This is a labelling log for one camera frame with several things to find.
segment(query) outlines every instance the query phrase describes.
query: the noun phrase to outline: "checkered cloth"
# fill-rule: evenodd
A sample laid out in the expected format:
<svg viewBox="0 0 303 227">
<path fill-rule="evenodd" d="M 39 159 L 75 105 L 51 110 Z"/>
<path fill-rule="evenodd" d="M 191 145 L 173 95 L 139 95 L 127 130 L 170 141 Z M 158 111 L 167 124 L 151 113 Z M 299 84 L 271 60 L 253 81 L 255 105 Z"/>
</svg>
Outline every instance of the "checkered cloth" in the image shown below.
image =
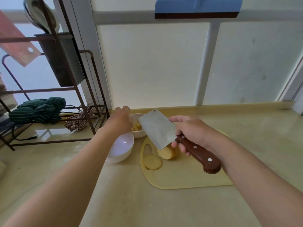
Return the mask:
<svg viewBox="0 0 303 227">
<path fill-rule="evenodd" d="M 87 106 L 86 110 L 89 113 L 89 117 L 93 117 L 95 115 L 94 110 L 92 109 L 91 106 Z M 68 117 L 68 119 L 73 119 L 73 118 L 86 118 L 85 113 L 81 106 L 79 106 L 79 114 Z M 87 120 L 72 120 L 72 121 L 66 121 L 65 126 L 67 129 L 70 131 L 76 130 L 76 131 L 82 131 L 85 128 L 85 125 L 87 123 Z"/>
</svg>

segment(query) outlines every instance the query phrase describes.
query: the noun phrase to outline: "wooden knife handle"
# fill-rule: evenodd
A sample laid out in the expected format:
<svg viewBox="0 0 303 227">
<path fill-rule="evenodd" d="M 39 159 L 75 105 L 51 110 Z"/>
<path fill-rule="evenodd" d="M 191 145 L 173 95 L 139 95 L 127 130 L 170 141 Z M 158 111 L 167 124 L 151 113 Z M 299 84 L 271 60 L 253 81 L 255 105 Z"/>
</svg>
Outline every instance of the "wooden knife handle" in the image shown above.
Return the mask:
<svg viewBox="0 0 303 227">
<path fill-rule="evenodd" d="M 176 142 L 183 144 L 186 150 L 203 165 L 204 172 L 216 174 L 221 170 L 219 159 L 204 147 L 189 141 L 183 134 L 177 135 Z"/>
</svg>

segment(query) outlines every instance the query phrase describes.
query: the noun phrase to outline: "pink cutting board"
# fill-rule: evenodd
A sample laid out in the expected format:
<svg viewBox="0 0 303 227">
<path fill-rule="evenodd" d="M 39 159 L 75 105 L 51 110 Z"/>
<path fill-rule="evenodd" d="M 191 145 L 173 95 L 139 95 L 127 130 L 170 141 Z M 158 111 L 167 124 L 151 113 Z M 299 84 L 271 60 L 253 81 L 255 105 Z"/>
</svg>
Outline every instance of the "pink cutting board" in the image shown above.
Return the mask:
<svg viewBox="0 0 303 227">
<path fill-rule="evenodd" d="M 24 37 L 24 34 L 0 11 L 0 38 Z M 0 48 L 23 67 L 27 66 L 41 54 L 31 42 L 0 43 Z"/>
</svg>

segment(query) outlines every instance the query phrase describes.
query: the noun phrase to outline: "cleaver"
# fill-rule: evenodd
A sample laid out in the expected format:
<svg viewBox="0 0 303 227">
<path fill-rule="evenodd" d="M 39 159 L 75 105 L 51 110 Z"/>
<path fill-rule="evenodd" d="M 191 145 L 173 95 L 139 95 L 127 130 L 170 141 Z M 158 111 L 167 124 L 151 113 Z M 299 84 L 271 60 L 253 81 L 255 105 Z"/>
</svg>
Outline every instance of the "cleaver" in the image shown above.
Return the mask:
<svg viewBox="0 0 303 227">
<path fill-rule="evenodd" d="M 181 143 L 203 165 L 204 172 L 216 174 L 220 171 L 221 163 L 213 153 L 189 141 L 183 134 L 176 135 L 175 124 L 157 109 L 139 117 L 138 120 L 147 136 L 159 150 L 171 142 Z"/>
</svg>

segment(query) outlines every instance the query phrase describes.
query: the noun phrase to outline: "hand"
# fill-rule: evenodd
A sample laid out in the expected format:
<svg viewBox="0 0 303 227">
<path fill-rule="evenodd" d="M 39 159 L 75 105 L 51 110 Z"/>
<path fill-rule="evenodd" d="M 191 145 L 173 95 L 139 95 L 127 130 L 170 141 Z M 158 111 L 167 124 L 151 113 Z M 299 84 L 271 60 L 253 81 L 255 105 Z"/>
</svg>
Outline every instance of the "hand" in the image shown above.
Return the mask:
<svg viewBox="0 0 303 227">
<path fill-rule="evenodd" d="M 104 128 L 113 131 L 117 136 L 128 133 L 133 127 L 132 119 L 129 117 L 129 107 L 122 109 L 117 107 L 108 118 Z"/>
<path fill-rule="evenodd" d="M 172 116 L 169 120 L 172 122 L 179 122 L 176 124 L 176 135 L 183 133 L 188 140 L 204 148 L 208 146 L 209 141 L 218 133 L 215 129 L 195 117 Z M 172 142 L 172 147 L 175 148 L 178 145 L 182 152 L 190 156 L 190 153 L 186 151 L 184 145 Z"/>
</svg>

